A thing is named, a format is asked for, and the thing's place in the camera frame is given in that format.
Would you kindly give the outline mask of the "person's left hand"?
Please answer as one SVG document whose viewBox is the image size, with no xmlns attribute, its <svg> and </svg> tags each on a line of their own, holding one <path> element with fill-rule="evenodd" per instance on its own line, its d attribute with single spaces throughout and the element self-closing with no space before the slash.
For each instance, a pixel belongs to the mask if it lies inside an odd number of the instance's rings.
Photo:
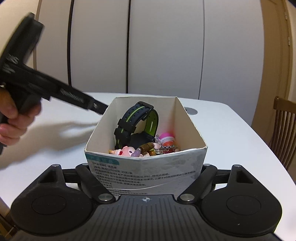
<svg viewBox="0 0 296 241">
<path fill-rule="evenodd" d="M 1 88 L 1 113 L 8 118 L 7 123 L 1 123 L 1 143 L 7 146 L 15 145 L 41 110 L 42 105 L 39 102 L 26 113 L 18 113 L 10 94 Z"/>
</svg>

